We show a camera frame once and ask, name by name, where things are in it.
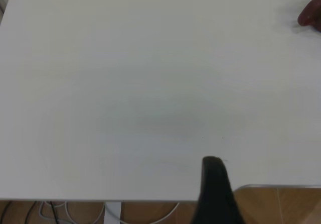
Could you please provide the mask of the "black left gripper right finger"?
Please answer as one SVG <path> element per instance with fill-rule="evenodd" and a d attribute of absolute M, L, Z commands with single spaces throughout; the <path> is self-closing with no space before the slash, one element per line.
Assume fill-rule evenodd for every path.
<path fill-rule="evenodd" d="M 227 170 L 223 161 L 215 158 L 215 193 L 218 197 L 216 212 L 219 223 L 245 223 L 231 189 Z"/>

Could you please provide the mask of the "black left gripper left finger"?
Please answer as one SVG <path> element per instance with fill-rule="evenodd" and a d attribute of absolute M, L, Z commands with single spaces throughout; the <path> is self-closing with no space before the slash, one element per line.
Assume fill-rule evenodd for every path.
<path fill-rule="evenodd" d="M 204 157 L 202 160 L 200 195 L 195 209 L 192 223 L 215 223 L 214 187 L 216 181 L 216 167 L 218 158 L 213 156 Z"/>

